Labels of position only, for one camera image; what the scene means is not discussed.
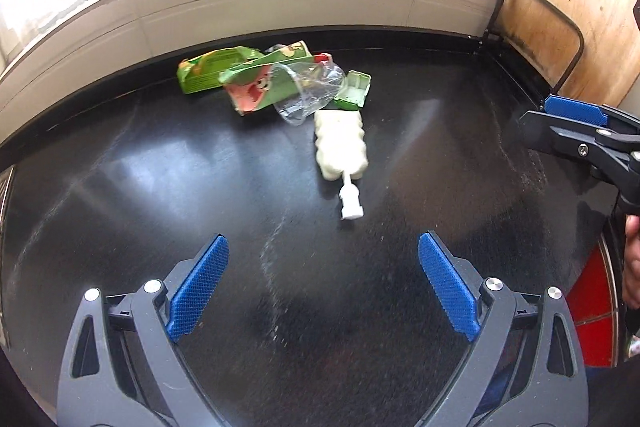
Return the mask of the person right hand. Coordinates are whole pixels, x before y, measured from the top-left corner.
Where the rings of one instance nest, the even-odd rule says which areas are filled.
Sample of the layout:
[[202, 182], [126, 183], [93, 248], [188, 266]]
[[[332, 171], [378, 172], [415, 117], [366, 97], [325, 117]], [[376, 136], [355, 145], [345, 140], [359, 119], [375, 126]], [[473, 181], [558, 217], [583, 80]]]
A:
[[623, 266], [623, 300], [628, 329], [639, 332], [640, 243], [639, 217], [629, 215], [625, 225], [625, 249]]

